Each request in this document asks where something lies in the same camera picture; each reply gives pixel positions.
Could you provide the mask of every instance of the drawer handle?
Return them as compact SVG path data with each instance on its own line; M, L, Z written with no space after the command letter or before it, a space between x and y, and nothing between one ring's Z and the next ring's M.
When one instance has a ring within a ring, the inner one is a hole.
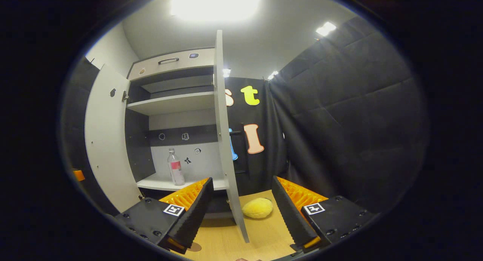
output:
M161 61L160 61L160 62L158 62L157 64L158 64L158 65L161 65L161 62L168 61L168 60L176 60L176 61L178 61L178 60L179 60L179 58L169 58L169 59L161 60Z

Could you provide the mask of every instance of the ceiling light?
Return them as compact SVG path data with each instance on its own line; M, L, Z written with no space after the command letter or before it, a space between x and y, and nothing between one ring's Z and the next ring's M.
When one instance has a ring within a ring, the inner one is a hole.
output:
M259 0L172 0L171 14L188 20L241 20L253 15Z
M335 30L337 27L330 22L326 22L322 27L317 28L316 32L322 36L327 36L330 31Z
M277 72L277 71L273 71L273 72L272 72L272 74L270 74L270 75L269 75L269 77L267 77L267 79L271 80L271 79L273 79L273 77L274 77L275 75L277 75L277 74L278 74L278 72Z
M231 69L223 69L223 77L229 77L230 72L231 72Z

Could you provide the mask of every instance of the white shelf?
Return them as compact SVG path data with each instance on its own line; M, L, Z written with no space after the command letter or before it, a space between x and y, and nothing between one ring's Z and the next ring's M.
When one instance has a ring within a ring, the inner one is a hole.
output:
M171 180L166 181L166 180L161 180L161 177L157 173L154 173L153 175L150 175L149 177L140 180L137 184L138 187L142 187L144 189L157 189L157 190L169 190L169 191L177 191L179 189L182 189L183 187L187 187L193 183L193 182L186 182L186 184L182 186L175 186L173 185L173 182ZM225 181L224 180L213 180L213 188L214 190L222 190L226 189L225 187Z
M210 109L214 108L214 92L189 93L139 101L129 103L127 108L144 115Z

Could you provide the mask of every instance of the stuffed toy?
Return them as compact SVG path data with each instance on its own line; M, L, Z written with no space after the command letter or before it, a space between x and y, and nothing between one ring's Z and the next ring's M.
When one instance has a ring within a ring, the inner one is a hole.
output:
M246 203L241 210L250 218L264 218L273 210L273 204L267 198L256 198Z

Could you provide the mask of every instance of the plastic bottle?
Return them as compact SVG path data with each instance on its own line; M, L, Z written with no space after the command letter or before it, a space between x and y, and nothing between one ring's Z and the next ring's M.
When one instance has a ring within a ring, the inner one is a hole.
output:
M185 184L185 178L181 172L181 162L179 158L174 154L174 148L169 148L168 156L169 174L175 186L182 186Z

